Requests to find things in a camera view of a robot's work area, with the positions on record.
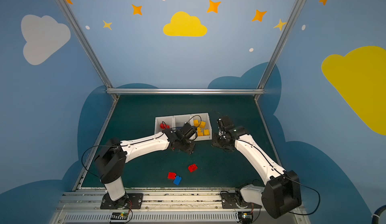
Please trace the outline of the red brick bottom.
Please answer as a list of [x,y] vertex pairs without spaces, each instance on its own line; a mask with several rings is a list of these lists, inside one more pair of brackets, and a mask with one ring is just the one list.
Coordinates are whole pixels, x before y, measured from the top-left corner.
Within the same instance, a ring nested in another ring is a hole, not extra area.
[[167,178],[174,180],[176,178],[177,174],[174,172],[169,172]]

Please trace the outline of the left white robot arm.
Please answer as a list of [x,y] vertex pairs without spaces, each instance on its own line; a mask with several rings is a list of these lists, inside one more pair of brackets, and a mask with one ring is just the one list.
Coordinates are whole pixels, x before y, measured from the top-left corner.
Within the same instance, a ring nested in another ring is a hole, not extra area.
[[116,202],[126,195],[121,178],[126,163],[168,148],[191,154],[195,146],[195,142],[191,140],[192,136],[198,136],[197,127],[186,122],[181,128],[166,128],[159,133],[139,139],[109,140],[95,156],[94,164],[110,200]]

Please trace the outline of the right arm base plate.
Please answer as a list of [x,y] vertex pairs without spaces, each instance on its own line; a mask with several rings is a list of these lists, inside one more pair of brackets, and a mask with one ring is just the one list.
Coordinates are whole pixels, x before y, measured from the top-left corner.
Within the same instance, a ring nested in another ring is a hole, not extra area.
[[221,191],[221,204],[223,209],[260,209],[261,205],[252,202],[246,202],[240,193]]

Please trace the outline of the blue brick bottom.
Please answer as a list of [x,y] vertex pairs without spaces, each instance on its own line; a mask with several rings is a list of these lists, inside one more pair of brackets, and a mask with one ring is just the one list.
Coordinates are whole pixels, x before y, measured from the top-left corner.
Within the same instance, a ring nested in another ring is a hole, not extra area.
[[173,180],[173,183],[177,186],[180,185],[182,178],[180,176],[176,176],[175,179]]

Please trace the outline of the yellow brick top studs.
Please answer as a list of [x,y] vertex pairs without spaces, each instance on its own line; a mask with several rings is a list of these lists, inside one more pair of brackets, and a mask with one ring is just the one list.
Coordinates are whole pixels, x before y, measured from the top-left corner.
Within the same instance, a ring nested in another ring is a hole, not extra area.
[[198,127],[199,125],[200,125],[199,121],[195,119],[195,120],[194,120],[194,126],[195,126],[195,127]]

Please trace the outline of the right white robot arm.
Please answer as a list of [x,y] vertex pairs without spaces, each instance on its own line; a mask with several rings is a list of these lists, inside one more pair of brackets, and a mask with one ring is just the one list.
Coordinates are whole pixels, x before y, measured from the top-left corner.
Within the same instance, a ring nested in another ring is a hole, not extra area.
[[252,184],[236,189],[234,201],[239,208],[256,204],[277,219],[302,205],[299,177],[294,171],[286,171],[271,159],[252,135],[243,126],[235,126],[227,115],[221,116],[217,124],[219,133],[213,134],[212,146],[239,151],[264,183],[264,189]]

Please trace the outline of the long red brick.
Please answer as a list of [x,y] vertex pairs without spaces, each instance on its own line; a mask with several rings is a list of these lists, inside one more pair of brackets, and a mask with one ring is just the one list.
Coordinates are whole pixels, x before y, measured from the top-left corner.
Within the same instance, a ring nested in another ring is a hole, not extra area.
[[160,124],[160,128],[161,128],[161,129],[169,129],[170,126],[167,125],[167,124],[161,123],[161,124]]

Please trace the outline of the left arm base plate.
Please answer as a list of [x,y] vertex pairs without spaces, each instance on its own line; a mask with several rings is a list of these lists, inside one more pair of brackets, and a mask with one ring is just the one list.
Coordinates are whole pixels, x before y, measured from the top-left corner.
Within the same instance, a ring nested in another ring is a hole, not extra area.
[[100,205],[101,210],[131,209],[139,210],[142,206],[142,193],[127,193],[116,201],[113,201],[109,194],[105,194]]

